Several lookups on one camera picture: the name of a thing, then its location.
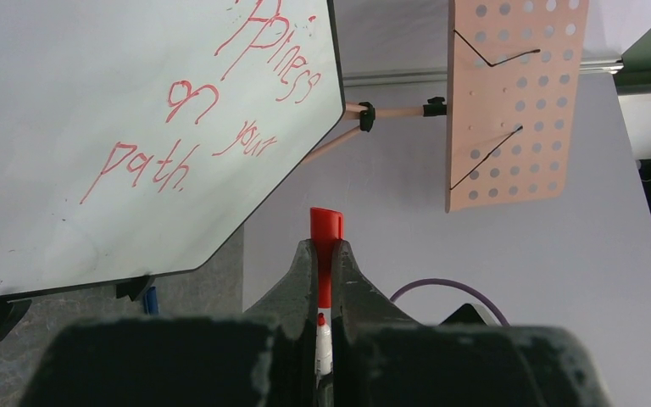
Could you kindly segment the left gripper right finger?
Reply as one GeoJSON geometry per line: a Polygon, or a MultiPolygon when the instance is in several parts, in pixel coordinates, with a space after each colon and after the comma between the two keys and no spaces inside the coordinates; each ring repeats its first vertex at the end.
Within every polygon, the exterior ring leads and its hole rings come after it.
{"type": "Polygon", "coordinates": [[[342,343],[354,343],[367,329],[418,324],[364,275],[346,240],[336,243],[331,257],[331,319],[342,343]]]}

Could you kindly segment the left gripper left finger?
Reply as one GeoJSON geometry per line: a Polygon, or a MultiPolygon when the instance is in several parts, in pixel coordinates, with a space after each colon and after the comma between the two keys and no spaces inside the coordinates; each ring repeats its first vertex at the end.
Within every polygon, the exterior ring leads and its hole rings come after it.
{"type": "Polygon", "coordinates": [[[318,263],[310,239],[298,243],[286,274],[254,305],[245,310],[246,316],[271,317],[278,323],[287,339],[316,337],[318,309],[318,263]]]}

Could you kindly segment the red marker cap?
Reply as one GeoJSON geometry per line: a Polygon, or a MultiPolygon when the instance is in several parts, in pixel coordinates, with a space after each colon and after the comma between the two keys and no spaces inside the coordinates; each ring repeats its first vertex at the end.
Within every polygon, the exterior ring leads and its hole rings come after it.
{"type": "Polygon", "coordinates": [[[331,307],[331,268],[336,245],[344,238],[344,217],[341,212],[312,207],[310,240],[314,244],[318,265],[318,307],[331,307]]]}

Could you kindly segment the white whiteboard black frame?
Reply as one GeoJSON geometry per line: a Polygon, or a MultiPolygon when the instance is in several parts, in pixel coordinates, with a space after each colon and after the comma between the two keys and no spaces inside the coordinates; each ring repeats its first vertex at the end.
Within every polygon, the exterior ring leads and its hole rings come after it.
{"type": "Polygon", "coordinates": [[[0,1],[0,341],[203,265],[344,110],[331,1],[0,1]]]}

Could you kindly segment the red whiteboard marker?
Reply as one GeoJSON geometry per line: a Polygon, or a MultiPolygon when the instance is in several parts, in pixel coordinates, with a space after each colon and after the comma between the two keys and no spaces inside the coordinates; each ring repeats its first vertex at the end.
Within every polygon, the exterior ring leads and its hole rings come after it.
{"type": "Polygon", "coordinates": [[[331,374],[333,371],[333,347],[331,328],[325,315],[319,313],[317,317],[316,346],[315,346],[315,373],[317,377],[331,374]]]}

